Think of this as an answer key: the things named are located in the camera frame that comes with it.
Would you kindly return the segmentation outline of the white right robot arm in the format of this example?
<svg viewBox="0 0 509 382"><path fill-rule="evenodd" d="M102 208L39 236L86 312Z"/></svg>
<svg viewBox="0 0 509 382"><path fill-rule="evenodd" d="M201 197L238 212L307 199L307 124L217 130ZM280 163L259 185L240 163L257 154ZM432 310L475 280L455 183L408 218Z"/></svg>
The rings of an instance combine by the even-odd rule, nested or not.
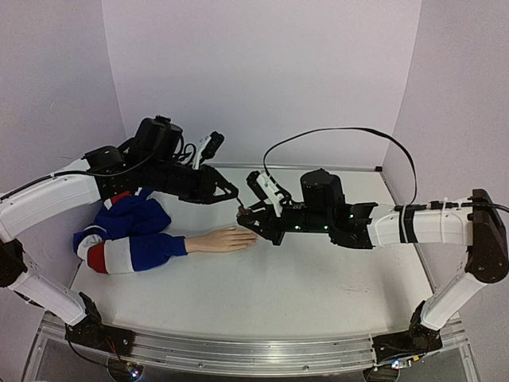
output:
<svg viewBox="0 0 509 382"><path fill-rule="evenodd" d="M479 290L508 275L507 231L500 218L503 206L483 189L467 199L416 205L376 202L349 204L341 180L326 170L300 179L303 200L266 171L253 171L247 185L258 203L239 208L238 223L274 246L287 232L325 233L342 248L371 250L393 244L455 244L466 248L466 260L456 275L415 311L410 329L439 331Z"/></svg>

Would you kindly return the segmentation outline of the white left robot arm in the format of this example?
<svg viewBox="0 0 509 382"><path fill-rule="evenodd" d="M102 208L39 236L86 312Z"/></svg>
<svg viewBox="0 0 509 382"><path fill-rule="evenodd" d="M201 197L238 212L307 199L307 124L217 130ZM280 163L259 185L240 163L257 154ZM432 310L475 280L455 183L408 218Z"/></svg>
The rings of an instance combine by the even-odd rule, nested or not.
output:
<svg viewBox="0 0 509 382"><path fill-rule="evenodd" d="M70 326L86 344L98 348L107 341L94 302L46 278L25 254L17 236L63 212L125 192L146 188L179 200L212 205L235 199L238 189L206 160L216 154L224 136L205 138L191 164L181 163L183 130L156 116L141 121L133 138L122 145L86 153L61 170L1 196L1 285L50 311Z"/></svg>

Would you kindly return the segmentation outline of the mannequin hand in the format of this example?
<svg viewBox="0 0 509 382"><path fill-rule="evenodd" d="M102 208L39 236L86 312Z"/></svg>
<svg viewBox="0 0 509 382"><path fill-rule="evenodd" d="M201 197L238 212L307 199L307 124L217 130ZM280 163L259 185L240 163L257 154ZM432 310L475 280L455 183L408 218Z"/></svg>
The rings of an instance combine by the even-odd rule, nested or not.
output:
<svg viewBox="0 0 509 382"><path fill-rule="evenodd" d="M256 244L258 236L237 227L222 228L203 236L185 238L185 250L191 253L230 253L248 249Z"/></svg>

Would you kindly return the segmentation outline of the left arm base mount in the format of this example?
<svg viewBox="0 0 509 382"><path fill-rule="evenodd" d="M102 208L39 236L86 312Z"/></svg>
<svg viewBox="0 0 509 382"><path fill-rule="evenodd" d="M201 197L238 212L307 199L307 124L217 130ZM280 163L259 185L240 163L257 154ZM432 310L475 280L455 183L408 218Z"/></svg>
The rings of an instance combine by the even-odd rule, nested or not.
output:
<svg viewBox="0 0 509 382"><path fill-rule="evenodd" d="M66 338L72 344L129 356L134 347L134 331L104 324L96 304L85 293L78 295L84 303L85 316L75 325L67 325Z"/></svg>

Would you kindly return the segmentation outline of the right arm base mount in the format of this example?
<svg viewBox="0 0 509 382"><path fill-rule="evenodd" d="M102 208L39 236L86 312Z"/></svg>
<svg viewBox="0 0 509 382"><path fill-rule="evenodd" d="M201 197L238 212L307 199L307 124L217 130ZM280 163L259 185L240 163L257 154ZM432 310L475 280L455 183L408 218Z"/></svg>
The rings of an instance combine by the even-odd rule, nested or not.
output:
<svg viewBox="0 0 509 382"><path fill-rule="evenodd" d="M440 331L430 329L422 324L422 307L421 304L414 311L407 330L378 335L372 339L372 348L375 351L377 364L388 364L396 360L424 356L442 348Z"/></svg>

